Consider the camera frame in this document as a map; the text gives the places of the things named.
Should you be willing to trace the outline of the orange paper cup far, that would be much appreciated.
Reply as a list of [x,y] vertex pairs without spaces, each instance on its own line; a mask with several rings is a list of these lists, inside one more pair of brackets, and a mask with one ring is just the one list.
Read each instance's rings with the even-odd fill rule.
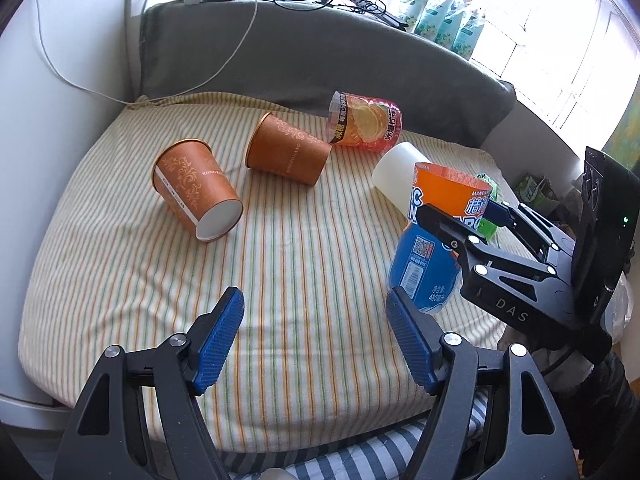
[[272,113],[262,115],[245,152],[245,166],[314,186],[332,146]]

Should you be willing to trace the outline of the teal pouch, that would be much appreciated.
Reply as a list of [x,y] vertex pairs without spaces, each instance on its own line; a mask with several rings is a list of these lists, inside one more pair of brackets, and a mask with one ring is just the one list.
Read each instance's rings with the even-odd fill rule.
[[433,41],[454,0],[428,0],[414,33]]
[[413,32],[418,24],[422,12],[424,11],[428,0],[401,0],[399,21],[406,25],[406,32]]
[[478,40],[480,40],[480,35],[484,30],[485,23],[486,14],[482,9],[475,9],[471,13],[469,19],[458,31],[451,50],[453,50],[455,54],[469,61],[472,58],[472,54]]
[[472,0],[452,0],[451,6],[436,34],[436,44],[448,50],[452,48],[462,22],[468,13],[468,7],[471,1]]

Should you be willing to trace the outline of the red orange fruit label cup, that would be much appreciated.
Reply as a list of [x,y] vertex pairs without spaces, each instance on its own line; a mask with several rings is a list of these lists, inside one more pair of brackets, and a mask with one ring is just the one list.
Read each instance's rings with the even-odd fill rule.
[[335,91],[329,104],[326,138],[342,148],[384,153],[398,141],[400,108],[381,98]]

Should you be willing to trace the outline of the orange paper cup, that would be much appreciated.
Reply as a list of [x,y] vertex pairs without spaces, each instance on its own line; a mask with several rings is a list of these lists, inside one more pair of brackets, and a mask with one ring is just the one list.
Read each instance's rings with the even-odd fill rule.
[[152,185],[183,226],[202,243],[218,240],[240,221],[243,203],[209,145],[183,139],[162,151]]
[[262,115],[245,152],[245,166],[314,186],[332,146],[272,113]]

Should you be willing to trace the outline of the blue orange Arctic Ocean cup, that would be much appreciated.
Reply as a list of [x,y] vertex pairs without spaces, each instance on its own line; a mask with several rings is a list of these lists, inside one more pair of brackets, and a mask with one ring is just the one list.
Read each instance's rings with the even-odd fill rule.
[[454,250],[418,225],[418,209],[433,205],[466,226],[480,224],[492,193],[488,182],[434,162],[414,165],[408,224],[390,267],[390,287],[404,289],[422,311],[436,312],[454,289],[460,272]]

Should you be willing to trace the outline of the white plastic cup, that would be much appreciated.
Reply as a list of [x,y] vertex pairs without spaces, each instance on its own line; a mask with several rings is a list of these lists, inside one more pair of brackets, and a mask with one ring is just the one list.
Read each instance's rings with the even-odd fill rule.
[[372,172],[374,187],[403,216],[408,214],[414,165],[418,162],[430,160],[410,142],[401,142],[382,156]]

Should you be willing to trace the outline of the orange paper cup near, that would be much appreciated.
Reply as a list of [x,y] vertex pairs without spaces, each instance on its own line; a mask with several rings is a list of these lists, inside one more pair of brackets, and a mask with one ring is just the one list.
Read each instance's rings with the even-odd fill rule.
[[183,226],[202,243],[218,240],[240,221],[243,203],[209,145],[183,139],[162,151],[152,185]]

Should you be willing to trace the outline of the white window frame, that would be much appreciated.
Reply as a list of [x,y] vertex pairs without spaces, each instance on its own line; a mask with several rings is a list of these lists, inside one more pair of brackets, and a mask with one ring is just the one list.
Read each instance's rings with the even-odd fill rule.
[[639,49],[608,0],[480,0],[486,24],[472,60],[514,85],[558,130],[601,105],[614,126],[639,71]]

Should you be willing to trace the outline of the green paper shopping bag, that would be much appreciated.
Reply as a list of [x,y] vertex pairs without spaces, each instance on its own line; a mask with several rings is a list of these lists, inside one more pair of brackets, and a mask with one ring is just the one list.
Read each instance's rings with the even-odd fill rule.
[[514,192],[521,203],[545,217],[549,217],[560,204],[559,197],[552,190],[550,181],[546,177],[538,178],[526,174],[518,182]]

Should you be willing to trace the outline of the grey sofa back cushion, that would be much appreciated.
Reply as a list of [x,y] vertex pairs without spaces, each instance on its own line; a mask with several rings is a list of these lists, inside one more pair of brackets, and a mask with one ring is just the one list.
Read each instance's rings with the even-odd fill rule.
[[345,91],[393,102],[405,129],[469,148],[515,103],[512,84],[438,44],[334,9],[158,4],[141,20],[140,60],[148,98],[223,91],[324,116]]

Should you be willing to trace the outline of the blue white striped cloth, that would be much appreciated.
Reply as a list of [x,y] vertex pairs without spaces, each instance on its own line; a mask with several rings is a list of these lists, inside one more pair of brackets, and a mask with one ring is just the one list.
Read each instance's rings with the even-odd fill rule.
[[207,423],[233,479],[397,479],[434,407],[414,387],[405,403],[360,406],[351,391],[280,385],[214,393]]

